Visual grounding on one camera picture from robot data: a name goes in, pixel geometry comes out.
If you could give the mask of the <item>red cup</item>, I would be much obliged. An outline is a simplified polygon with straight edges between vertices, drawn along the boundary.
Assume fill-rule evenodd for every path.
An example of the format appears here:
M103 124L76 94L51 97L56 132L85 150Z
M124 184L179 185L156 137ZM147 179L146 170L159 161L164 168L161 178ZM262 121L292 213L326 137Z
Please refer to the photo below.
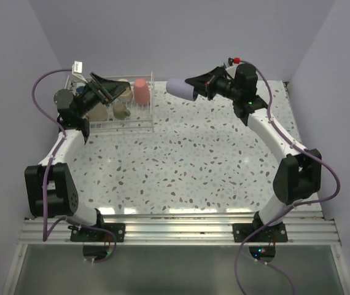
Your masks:
M142 106L150 103L150 91L147 82L142 79L136 79L134 82L134 100Z

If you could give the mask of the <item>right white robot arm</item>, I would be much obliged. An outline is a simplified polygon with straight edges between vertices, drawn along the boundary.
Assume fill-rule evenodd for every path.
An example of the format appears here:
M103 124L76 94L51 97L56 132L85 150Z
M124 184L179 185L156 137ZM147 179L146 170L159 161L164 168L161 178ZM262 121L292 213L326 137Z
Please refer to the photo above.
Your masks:
M273 153L278 169L273 180L273 196L256 214L250 236L266 241L290 209L310 198L321 188L321 153L299 143L271 114L271 101L257 94L257 80L263 75L254 65L242 61L232 76L223 67L185 83L193 96L212 100L216 95L231 100L237 118L251 129Z

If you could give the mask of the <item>purple cup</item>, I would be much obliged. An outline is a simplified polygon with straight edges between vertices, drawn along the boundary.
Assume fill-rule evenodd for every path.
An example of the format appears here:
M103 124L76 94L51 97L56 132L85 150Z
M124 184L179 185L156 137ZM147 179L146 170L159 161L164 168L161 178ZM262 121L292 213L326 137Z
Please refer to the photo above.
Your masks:
M177 98L188 101L195 101L198 97L194 87L186 83L184 78L169 79L166 83L166 91Z

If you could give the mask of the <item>blue cup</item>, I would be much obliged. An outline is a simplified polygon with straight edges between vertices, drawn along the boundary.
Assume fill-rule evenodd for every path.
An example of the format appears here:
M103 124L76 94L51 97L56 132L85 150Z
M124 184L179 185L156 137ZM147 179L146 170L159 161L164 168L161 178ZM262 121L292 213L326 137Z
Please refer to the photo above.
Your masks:
M83 87L83 86L77 87L76 88L76 94L81 94L81 93L84 92L84 90L85 90L85 87Z

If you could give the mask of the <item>beige tall cup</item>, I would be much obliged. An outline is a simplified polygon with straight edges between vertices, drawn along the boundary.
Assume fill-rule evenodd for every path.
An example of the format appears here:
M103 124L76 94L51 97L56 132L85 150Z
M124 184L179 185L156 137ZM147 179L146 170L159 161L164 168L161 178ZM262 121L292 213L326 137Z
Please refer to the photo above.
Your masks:
M93 109L88 111L87 116L90 122L104 122L108 120L107 108L103 104L97 104Z

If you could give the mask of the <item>small olive mug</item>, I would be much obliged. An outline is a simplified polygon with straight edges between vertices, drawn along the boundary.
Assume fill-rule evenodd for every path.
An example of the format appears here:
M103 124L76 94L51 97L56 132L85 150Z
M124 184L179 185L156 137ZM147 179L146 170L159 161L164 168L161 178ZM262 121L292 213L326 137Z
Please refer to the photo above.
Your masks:
M127 117L130 117L131 112L122 102L112 105L112 112L116 119L125 120Z

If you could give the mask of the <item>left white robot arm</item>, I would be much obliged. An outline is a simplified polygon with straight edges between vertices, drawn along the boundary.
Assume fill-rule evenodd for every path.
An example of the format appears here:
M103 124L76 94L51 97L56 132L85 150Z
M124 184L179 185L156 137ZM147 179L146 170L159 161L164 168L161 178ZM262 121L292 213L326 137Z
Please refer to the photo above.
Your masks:
M78 149L90 136L90 121L87 113L95 106L107 106L115 101L130 83L113 81L90 74L82 92L73 93L63 88L54 95L58 116L52 117L42 108L38 110L58 127L58 139L47 156L37 165L25 169L25 184L31 214L42 217L42 239L47 240L54 226L50 218L67 221L78 228L92 241L100 241L106 234L102 214L96 208L82 204L69 164Z

